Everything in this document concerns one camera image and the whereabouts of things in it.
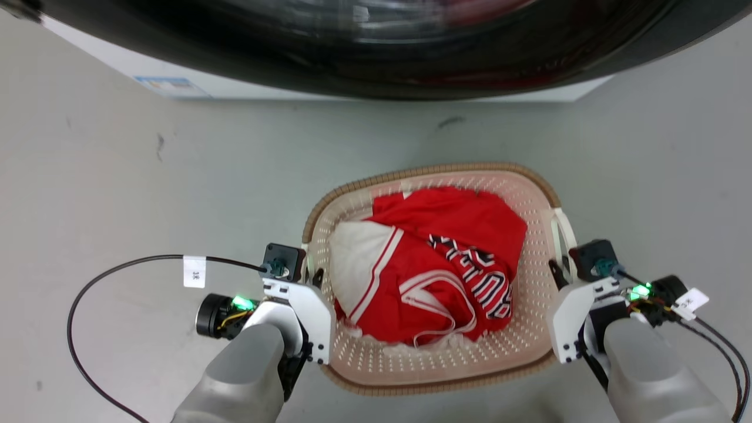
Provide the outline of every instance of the gray floor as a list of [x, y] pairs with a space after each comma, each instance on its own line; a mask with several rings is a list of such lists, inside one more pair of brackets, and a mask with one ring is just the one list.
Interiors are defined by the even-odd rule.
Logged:
[[[77, 374], [65, 315], [103, 269], [148, 254], [258, 260], [296, 244], [330, 188], [431, 163], [513, 160], [559, 191], [581, 240], [607, 237], [643, 278], [676, 273], [752, 357], [752, 20], [620, 75], [574, 105], [172, 102], [32, 24], [0, 14], [0, 349], [4, 421], [130, 421]], [[460, 116], [463, 122], [438, 124]], [[165, 140], [158, 151], [158, 139]], [[82, 361], [113, 396], [168, 421], [222, 343], [193, 333], [209, 291], [254, 274], [179, 263], [107, 279], [83, 301]], [[664, 330], [732, 406], [723, 359]], [[485, 389], [371, 399], [311, 366], [288, 421], [615, 421], [580, 364]]]

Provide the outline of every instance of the white appliance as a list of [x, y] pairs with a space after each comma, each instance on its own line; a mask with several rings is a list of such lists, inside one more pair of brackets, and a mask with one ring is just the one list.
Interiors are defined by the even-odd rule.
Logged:
[[[298, 93], [290, 90], [249, 84], [230, 78], [208, 74], [195, 69], [174, 65], [127, 50], [85, 32], [65, 25], [50, 17], [42, 17], [42, 25], [81, 50], [96, 57], [111, 68], [131, 78], [144, 87], [174, 99], [249, 99], [249, 100], [341, 100], [333, 96]], [[603, 85], [611, 76], [572, 84], [550, 90], [513, 96], [476, 99], [476, 102], [574, 102]]]

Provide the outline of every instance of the sticker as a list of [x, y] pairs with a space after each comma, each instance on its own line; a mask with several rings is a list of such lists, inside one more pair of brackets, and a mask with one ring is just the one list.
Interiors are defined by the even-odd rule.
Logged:
[[701, 290], [692, 288], [676, 299], [674, 305], [671, 306], [671, 310], [674, 310], [685, 320], [693, 320], [696, 317], [695, 310], [704, 306], [708, 301], [710, 301], [710, 298]]
[[183, 256], [183, 286], [188, 288], [206, 286], [206, 257]]
[[187, 78], [163, 78], [136, 76], [133, 79], [149, 90], [167, 97], [211, 97]]

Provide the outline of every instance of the washing machine door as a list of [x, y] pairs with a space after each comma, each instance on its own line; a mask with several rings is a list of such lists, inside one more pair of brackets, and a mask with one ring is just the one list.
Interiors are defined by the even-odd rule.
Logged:
[[659, 58], [752, 0], [0, 0], [190, 68], [385, 99], [551, 88]]

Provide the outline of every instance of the red clothing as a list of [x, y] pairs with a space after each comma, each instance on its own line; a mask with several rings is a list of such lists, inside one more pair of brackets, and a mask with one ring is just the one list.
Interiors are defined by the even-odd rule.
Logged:
[[507, 326], [527, 225], [502, 199], [452, 187], [377, 198], [329, 240], [332, 289], [364, 334], [430, 343]]

